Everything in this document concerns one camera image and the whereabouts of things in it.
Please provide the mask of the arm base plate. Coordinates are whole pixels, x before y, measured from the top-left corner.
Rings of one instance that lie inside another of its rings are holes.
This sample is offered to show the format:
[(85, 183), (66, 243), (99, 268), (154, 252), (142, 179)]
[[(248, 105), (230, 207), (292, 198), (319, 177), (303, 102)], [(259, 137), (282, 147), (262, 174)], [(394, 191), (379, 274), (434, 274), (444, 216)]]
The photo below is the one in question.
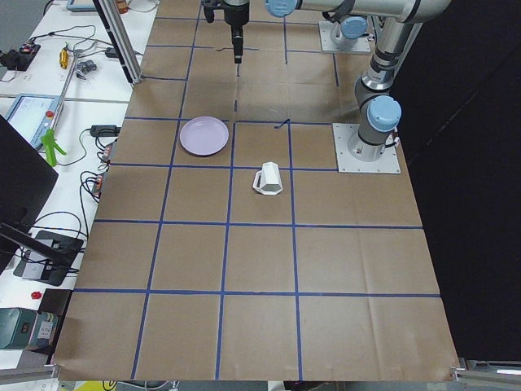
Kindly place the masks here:
[(339, 23), (320, 21), (318, 29), (323, 53), (369, 55), (371, 52), (368, 37), (347, 38), (342, 33)]
[(338, 171), (342, 174), (400, 174), (392, 134), (383, 144), (371, 146), (361, 140), (358, 128), (358, 124), (332, 124)]

